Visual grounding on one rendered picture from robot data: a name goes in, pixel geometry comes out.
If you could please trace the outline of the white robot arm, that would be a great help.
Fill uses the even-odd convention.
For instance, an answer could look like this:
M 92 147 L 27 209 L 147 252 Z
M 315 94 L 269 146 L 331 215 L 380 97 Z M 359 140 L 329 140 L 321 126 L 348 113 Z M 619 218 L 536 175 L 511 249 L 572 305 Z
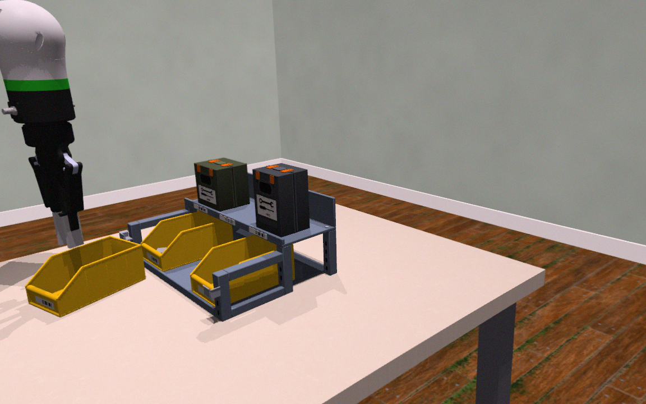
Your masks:
M 65 35 L 44 8 L 23 0 L 0 1 L 0 71 L 8 95 L 2 113 L 11 113 L 16 123 L 55 126 L 74 120 Z

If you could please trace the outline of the grey low shelf rack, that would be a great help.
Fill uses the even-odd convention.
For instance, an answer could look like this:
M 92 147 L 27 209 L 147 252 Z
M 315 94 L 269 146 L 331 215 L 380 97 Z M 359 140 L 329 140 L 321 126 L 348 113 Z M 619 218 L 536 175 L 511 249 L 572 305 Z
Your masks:
M 189 297 L 191 301 L 200 305 L 210 314 L 219 320 L 228 320 L 236 315 L 254 309 L 262 304 L 285 296 L 294 291 L 294 285 L 303 282 L 306 279 L 313 278 L 321 273 L 335 274 L 338 272 L 338 259 L 336 258 L 336 209 L 335 198 L 330 195 L 319 194 L 318 192 L 308 191 L 308 213 L 310 214 L 310 227 L 300 232 L 291 233 L 287 236 L 277 236 L 256 227 L 255 197 L 253 189 L 253 173 L 248 172 L 248 184 L 250 192 L 250 203 L 240 205 L 234 209 L 218 210 L 212 209 L 207 205 L 198 203 L 198 199 L 184 199 L 185 209 L 176 210 L 169 214 L 159 215 L 158 217 L 144 218 L 137 222 L 127 223 L 128 231 L 119 232 L 121 240 L 132 241 L 137 244 L 142 243 L 141 229 L 156 227 L 156 225 L 168 218 L 181 217 L 185 214 L 192 214 L 197 210 L 219 218 L 222 222 L 230 223 L 233 229 L 233 241 L 240 240 L 246 236 L 256 235 L 263 240 L 271 241 L 276 246 L 277 251 L 272 251 L 267 255 L 258 256 L 244 263 L 235 264 L 230 268 L 225 268 L 213 273 L 214 289 L 210 290 L 204 287 L 204 295 L 210 299 L 215 299 L 215 307 L 204 301 L 202 297 L 197 296 L 195 291 L 191 291 L 190 274 L 202 259 L 194 263 L 184 264 L 179 268 L 169 269 L 162 272 L 155 268 L 153 264 L 144 259 L 144 266 L 152 273 L 184 296 Z M 253 226 L 252 226 L 253 225 Z M 300 255 L 294 251 L 294 269 L 295 279 L 292 276 L 292 253 L 290 245 L 303 240 L 308 240 L 313 236 L 323 233 L 323 251 L 324 264 L 318 263 L 307 256 Z M 129 234 L 129 235 L 128 235 Z M 254 273 L 259 269 L 267 268 L 273 264 L 278 264 L 279 284 L 269 287 L 268 289 L 257 292 L 253 296 L 244 297 L 233 304 L 230 302 L 230 282 L 232 279 L 243 277 L 245 274 Z

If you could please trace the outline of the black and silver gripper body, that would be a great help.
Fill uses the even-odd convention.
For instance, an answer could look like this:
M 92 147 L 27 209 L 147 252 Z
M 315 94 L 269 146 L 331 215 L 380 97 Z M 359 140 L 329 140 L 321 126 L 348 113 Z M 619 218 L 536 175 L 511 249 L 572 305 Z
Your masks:
M 25 137 L 25 144 L 35 148 L 36 156 L 43 154 L 45 158 L 52 157 L 57 175 L 63 174 L 62 168 L 65 168 L 63 153 L 67 153 L 72 158 L 68 145 L 75 140 L 71 123 L 55 126 L 23 125 L 21 130 Z

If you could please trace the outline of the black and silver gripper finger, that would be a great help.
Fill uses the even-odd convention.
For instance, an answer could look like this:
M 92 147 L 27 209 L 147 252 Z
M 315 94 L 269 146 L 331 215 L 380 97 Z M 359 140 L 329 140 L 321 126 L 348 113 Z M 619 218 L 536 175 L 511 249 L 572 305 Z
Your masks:
M 52 211 L 52 218 L 54 226 L 56 227 L 57 243 L 58 245 L 66 245 L 64 226 L 62 217 L 58 214 L 62 212 L 61 203 L 57 195 L 56 182 L 52 181 L 50 173 L 47 173 L 47 165 L 44 161 L 44 155 L 34 156 L 29 158 L 29 163 L 33 167 L 34 175 L 38 181 L 39 191 L 43 197 L 44 206 L 50 208 Z M 48 195 L 47 195 L 48 194 Z
M 56 182 L 57 195 L 61 202 L 65 238 L 69 249 L 84 245 L 80 227 L 79 211 L 84 209 L 82 191 L 82 163 L 75 163 L 67 153 L 64 154 L 64 174 L 57 175 L 52 157 L 44 158 L 49 168 L 51 179 Z M 66 199 L 65 199 L 66 195 Z M 67 203 L 66 203 L 67 202 Z

